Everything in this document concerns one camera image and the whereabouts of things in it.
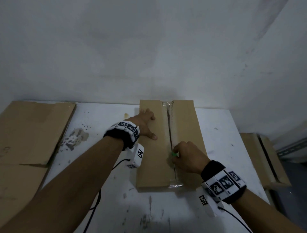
white wall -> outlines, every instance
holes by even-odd
[[[0,108],[192,99],[274,139],[306,119],[306,11],[305,0],[1,1]]]

person's right hand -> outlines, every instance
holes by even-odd
[[[174,147],[173,152],[179,157],[172,158],[173,164],[186,172],[201,174],[210,159],[194,143],[180,142]]]

wire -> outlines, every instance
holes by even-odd
[[[116,168],[122,161],[125,161],[125,160],[130,161],[130,159],[123,159],[123,160],[119,161],[118,164],[116,164],[116,165],[112,168],[112,170],[113,170],[114,168]],[[100,199],[101,199],[101,189],[99,190],[98,198],[97,198],[97,201],[96,201],[95,206],[94,206],[93,208],[90,208],[90,209],[89,209],[89,210],[92,210],[92,214],[91,214],[90,219],[88,220],[88,222],[87,222],[87,224],[86,224],[86,227],[85,227],[83,233],[86,233],[86,231],[87,231],[87,229],[88,229],[88,226],[90,225],[91,220],[92,220],[92,218],[93,218],[93,215],[94,215],[94,213],[95,213],[95,210],[96,210],[96,208],[97,208],[97,206],[98,206],[98,204],[99,204],[99,202],[100,202]]]
[[[249,233],[252,233],[251,231],[250,231],[250,229],[248,229],[248,227],[244,224],[244,223],[242,223],[241,221],[240,221],[240,219],[238,219],[236,216],[234,216],[232,213],[230,213],[228,210],[225,210],[224,208],[222,208],[222,207],[217,207],[218,209],[220,209],[220,210],[224,210],[224,211],[226,211],[227,213],[229,213],[231,216],[233,216],[235,219],[237,219],[245,228],[246,228],[246,230],[248,230],[249,231]]]

cardboard box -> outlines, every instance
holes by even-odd
[[[270,140],[255,133],[240,135],[262,186],[273,190],[291,186]]]
[[[75,103],[13,101],[0,115],[0,227],[36,194]]]
[[[148,127],[158,136],[154,141],[140,136],[144,147],[142,164],[137,170],[136,188],[139,192],[195,190],[201,185],[200,175],[186,173],[171,162],[172,147],[180,141],[192,141],[206,153],[193,101],[141,100],[140,109],[149,108],[156,120]]]

floor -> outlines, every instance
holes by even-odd
[[[282,212],[296,225],[307,231],[307,165],[282,162],[292,187],[277,192]]]

